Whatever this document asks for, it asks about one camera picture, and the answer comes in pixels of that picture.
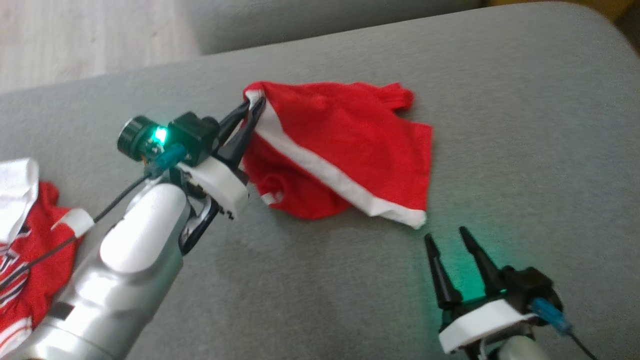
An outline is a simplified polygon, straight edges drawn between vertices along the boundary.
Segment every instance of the cable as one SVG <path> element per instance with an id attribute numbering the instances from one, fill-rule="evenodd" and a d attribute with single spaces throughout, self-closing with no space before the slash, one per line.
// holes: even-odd
<path id="1" fill-rule="evenodd" d="M 140 185 L 142 182 L 144 182 L 144 180 L 148 179 L 150 176 L 151 176 L 151 174 L 145 174 L 144 176 L 140 177 L 138 180 L 135 180 L 133 182 L 133 184 L 129 185 L 122 193 L 120 193 L 120 195 L 118 195 L 115 199 L 113 199 L 113 201 L 111 201 L 111 204 L 107 205 L 107 207 L 104 208 L 104 210 L 102 210 L 102 212 L 99 213 L 98 216 L 96 216 L 93 219 L 93 222 L 97 224 L 98 221 L 102 220 L 105 217 L 105 215 L 107 215 L 109 213 L 109 211 L 113 210 L 113 208 L 115 208 L 116 205 L 118 205 L 118 203 L 120 201 L 122 201 L 122 199 L 124 199 L 131 191 L 133 191 L 133 189 L 135 189 L 138 185 Z M 72 242 L 74 242 L 76 240 L 77 240 L 76 237 L 72 236 L 71 238 L 69 238 L 69 239 L 63 241 L 62 243 L 60 243 L 55 248 L 47 251 L 46 253 L 44 253 L 40 257 L 38 257 L 37 259 L 35 259 L 32 262 L 28 263 L 27 265 L 23 266 L 20 269 L 20 271 L 9 275 L 5 279 L 2 279 L 0 281 L 0 291 L 4 291 L 7 287 L 9 287 L 9 285 L 11 285 L 13 280 L 17 279 L 22 274 L 24 274 L 25 272 L 29 271 L 29 269 L 33 268 L 35 265 L 41 263 L 42 261 L 50 258 L 53 255 L 55 255 L 58 251 L 64 249 L 67 245 L 71 244 Z"/>
<path id="2" fill-rule="evenodd" d="M 585 353 L 591 360 L 598 360 L 596 355 L 593 355 L 593 353 L 589 351 L 589 349 L 586 346 L 584 346 L 584 344 L 578 339 L 578 337 L 574 333 L 570 332 L 569 334 L 567 334 L 567 336 L 569 336 L 571 340 L 573 340 L 575 344 L 578 345 L 580 350 L 582 350 L 582 352 Z"/>
<path id="3" fill-rule="evenodd" d="M 133 182 L 133 184 L 129 185 L 129 187 L 127 187 L 122 193 L 120 193 L 120 195 L 118 195 L 118 197 L 113 199 L 111 204 L 107 205 L 107 207 L 104 208 L 104 210 L 102 210 L 102 212 L 99 213 L 98 216 L 93 218 L 93 222 L 95 222 L 97 224 L 98 221 L 102 220 L 102 218 L 104 218 L 105 215 L 107 215 L 109 213 L 109 211 L 113 210 L 113 208 L 115 208 L 116 205 L 118 205 L 118 203 L 120 201 L 122 201 L 122 199 L 125 198 L 125 196 L 127 196 L 131 191 L 133 191 L 133 189 L 138 187 L 138 185 L 140 185 L 142 182 L 144 182 L 144 180 L 147 180 L 150 176 L 151 176 L 151 174 L 145 174 L 144 176 L 141 176 L 138 180 L 135 180 Z"/>
<path id="4" fill-rule="evenodd" d="M 592 360 L 598 360 L 592 352 L 584 346 L 584 344 L 578 340 L 578 337 L 573 333 L 573 325 L 567 321 L 564 314 L 560 310 L 551 304 L 549 301 L 536 297 L 531 303 L 531 311 L 538 315 L 542 320 L 550 323 L 556 331 L 563 336 L 569 336 L 576 345 Z"/>

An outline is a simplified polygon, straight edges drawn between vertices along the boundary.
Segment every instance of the gray couch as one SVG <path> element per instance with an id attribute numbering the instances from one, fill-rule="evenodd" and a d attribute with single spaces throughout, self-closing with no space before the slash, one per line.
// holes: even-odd
<path id="1" fill-rule="evenodd" d="M 205 54 L 459 12 L 481 0 L 187 0 Z"/>
<path id="2" fill-rule="evenodd" d="M 185 258 L 131 359 L 449 359 L 422 237 L 473 297 L 459 225 L 497 264 L 551 276 L 601 359 L 640 354 L 640 60 L 587 8 L 482 8 L 6 94 L 0 159 L 36 158 L 63 205 L 96 213 L 141 174 L 115 149 L 128 118 L 221 118 L 262 79 L 412 89 L 406 117 L 435 130 L 428 224 L 355 210 L 307 222 L 252 190 L 242 221 L 216 219 Z M 538 341 L 585 358 L 552 329 Z"/>

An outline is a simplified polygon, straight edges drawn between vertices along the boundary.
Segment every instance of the white fabric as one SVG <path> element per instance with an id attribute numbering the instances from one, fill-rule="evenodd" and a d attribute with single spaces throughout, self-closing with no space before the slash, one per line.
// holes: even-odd
<path id="1" fill-rule="evenodd" d="M 245 95 L 253 106 L 260 98 L 261 91 L 249 90 L 245 92 Z M 329 188 L 343 199 L 370 217 L 380 216 L 409 225 L 414 229 L 420 229 L 427 221 L 425 211 L 409 209 L 376 197 L 329 161 L 296 144 L 285 134 L 280 119 L 268 100 L 264 107 L 264 112 L 260 117 L 260 121 L 258 121 L 255 128 L 255 132 L 280 154 L 288 157 L 291 161 L 298 164 L 298 166 L 310 174 L 313 174 L 318 181 L 329 186 Z M 262 199 L 267 205 L 273 203 L 273 196 L 263 197 Z"/>
<path id="2" fill-rule="evenodd" d="M 0 244 L 10 245 L 38 198 L 38 163 L 30 158 L 0 163 Z"/>
<path id="3" fill-rule="evenodd" d="M 15 349 L 31 334 L 31 317 L 20 319 L 0 332 L 0 357 Z"/>
<path id="4" fill-rule="evenodd" d="M 60 220 L 51 226 L 51 229 L 54 229 L 59 224 L 69 226 L 71 230 L 74 231 L 74 236 L 79 238 L 89 231 L 89 229 L 95 225 L 95 222 L 93 222 L 93 218 L 86 210 L 75 208 L 69 210 L 65 216 L 61 217 Z"/>

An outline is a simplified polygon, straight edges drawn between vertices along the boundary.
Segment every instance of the blue connector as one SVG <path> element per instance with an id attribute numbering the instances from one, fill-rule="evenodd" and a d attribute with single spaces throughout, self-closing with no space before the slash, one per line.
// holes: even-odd
<path id="1" fill-rule="evenodd" d="M 162 175 L 164 171 L 178 165 L 187 156 L 187 149 L 179 143 L 169 146 L 164 152 L 156 157 L 145 167 L 145 175 L 155 179 Z"/>
<path id="2" fill-rule="evenodd" d="M 573 331 L 573 325 L 566 320 L 564 314 L 556 309 L 549 301 L 536 297 L 531 302 L 531 310 L 542 320 L 550 323 L 560 335 L 569 335 Z"/>

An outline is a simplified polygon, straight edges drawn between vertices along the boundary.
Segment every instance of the wooden floor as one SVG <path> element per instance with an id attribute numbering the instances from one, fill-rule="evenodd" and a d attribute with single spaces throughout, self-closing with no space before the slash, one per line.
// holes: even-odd
<path id="1" fill-rule="evenodd" d="M 0 0 L 0 92 L 199 55 L 180 0 Z"/>

